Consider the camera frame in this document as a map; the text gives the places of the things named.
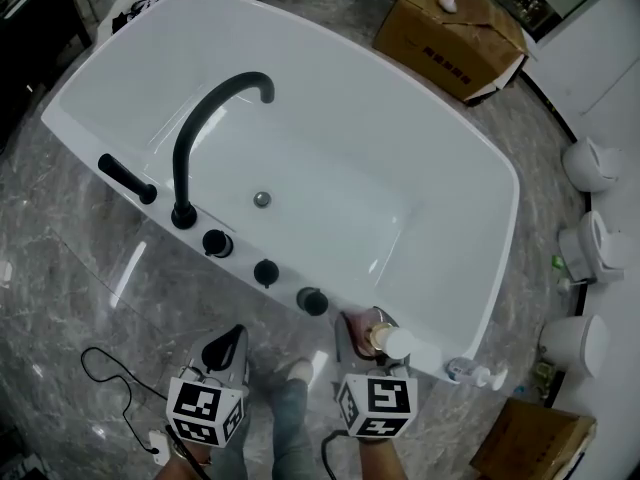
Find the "black knob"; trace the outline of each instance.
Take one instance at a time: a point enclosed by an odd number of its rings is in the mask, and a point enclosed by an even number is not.
[[[327,297],[317,288],[303,288],[298,292],[296,301],[300,309],[311,316],[319,316],[329,307]]]
[[[138,194],[142,204],[151,204],[156,200],[158,191],[153,185],[149,185],[139,179],[124,165],[118,162],[109,154],[104,154],[98,160],[98,169],[117,181],[125,188],[128,188],[134,194]]]
[[[253,277],[255,277],[256,281],[262,286],[269,288],[269,286],[275,283],[278,277],[280,277],[280,270],[278,269],[278,265],[273,261],[262,260],[256,265],[256,268],[253,269]]]
[[[223,231],[212,229],[202,237],[202,246],[205,255],[226,258],[233,251],[233,240]]]

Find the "soap dispenser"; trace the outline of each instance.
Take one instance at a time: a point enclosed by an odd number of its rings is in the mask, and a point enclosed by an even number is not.
[[[445,369],[449,378],[454,382],[471,384],[478,388],[490,387],[493,391],[502,388],[509,373],[509,370],[505,368],[500,373],[492,375],[489,368],[467,357],[452,359]]]

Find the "jeans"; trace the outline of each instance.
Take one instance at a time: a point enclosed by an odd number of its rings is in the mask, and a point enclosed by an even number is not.
[[[273,409],[273,480],[317,480],[309,434],[304,424],[307,385],[292,379],[275,394]],[[247,480],[244,442],[249,431],[245,416],[226,448],[212,448],[207,474],[212,480]]]

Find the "black faucet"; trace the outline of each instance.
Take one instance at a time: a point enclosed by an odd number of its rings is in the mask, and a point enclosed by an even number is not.
[[[171,212],[171,221],[178,229],[190,228],[198,218],[196,209],[189,202],[189,154],[193,142],[207,120],[219,107],[250,87],[260,89],[260,99],[263,103],[273,101],[275,88],[271,78],[257,71],[241,73],[222,82],[202,98],[182,125],[176,145],[173,147],[173,186],[176,203]]]

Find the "black cable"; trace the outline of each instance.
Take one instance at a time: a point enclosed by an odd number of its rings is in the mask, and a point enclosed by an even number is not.
[[[327,474],[331,480],[337,480],[336,475],[333,474],[331,470],[331,466],[329,466],[329,460],[327,459],[327,446],[331,441],[333,441],[338,436],[348,437],[349,434],[346,430],[334,430],[322,440],[322,444],[320,445],[320,455],[322,456],[322,463],[324,464],[324,469],[327,470]]]
[[[189,464],[191,464],[191,467],[193,468],[193,470],[196,473],[198,473],[198,476],[200,478],[202,478],[203,480],[210,480],[210,478],[204,472],[204,470],[202,469],[200,464],[198,464],[198,461],[195,459],[195,457],[193,455],[191,455],[191,452],[184,445],[184,443],[182,442],[182,439],[180,439],[176,435],[176,433],[173,431],[173,429],[171,428],[171,425],[165,426],[164,429],[167,431],[167,434],[169,434],[169,437],[171,437],[171,439],[173,439],[173,442],[176,444],[176,446],[178,448],[180,448],[180,453],[182,455],[184,455],[185,458],[189,461]]]
[[[115,357],[113,357],[111,354],[109,354],[108,352],[105,352],[104,350],[102,350],[99,347],[89,347],[89,348],[85,349],[82,352],[82,354],[80,355],[80,362],[82,363],[82,369],[84,370],[84,373],[86,373],[92,381],[102,384],[103,382],[109,382],[110,380],[113,380],[113,379],[120,379],[122,382],[124,382],[125,386],[127,386],[127,391],[129,391],[129,401],[127,402],[127,406],[124,408],[124,411],[122,411],[122,417],[124,418],[124,421],[127,422],[127,425],[129,425],[129,428],[131,429],[131,432],[133,433],[133,435],[136,438],[136,440],[138,441],[138,443],[140,443],[140,446],[142,446],[142,448],[144,448],[144,451],[149,452],[149,453],[153,453],[154,455],[156,453],[159,453],[160,450],[158,450],[157,448],[147,448],[144,444],[142,444],[142,441],[140,441],[140,438],[138,437],[138,434],[136,434],[136,431],[133,430],[133,427],[131,426],[131,423],[129,423],[129,420],[127,419],[127,416],[126,416],[125,413],[127,412],[127,409],[131,406],[131,400],[133,399],[133,394],[131,393],[131,386],[129,386],[129,383],[127,382],[127,380],[122,375],[112,375],[111,377],[108,377],[106,379],[98,379],[97,377],[94,377],[93,375],[91,375],[91,373],[87,369],[87,365],[84,364],[84,356],[86,356],[87,353],[91,352],[92,350],[96,350],[98,352],[101,352],[105,356],[107,356],[109,359],[111,359],[113,362],[115,362],[118,366],[120,366],[120,368],[122,368],[125,372],[127,372],[129,374],[129,376],[133,380],[135,380],[143,388],[148,389],[149,391],[151,391],[154,395],[159,396],[163,400],[166,400],[167,397],[162,395],[162,394],[160,394],[160,393],[158,393],[151,386],[148,386],[144,382],[140,381],[133,373],[131,373],[127,369],[127,367],[125,365],[123,365]]]

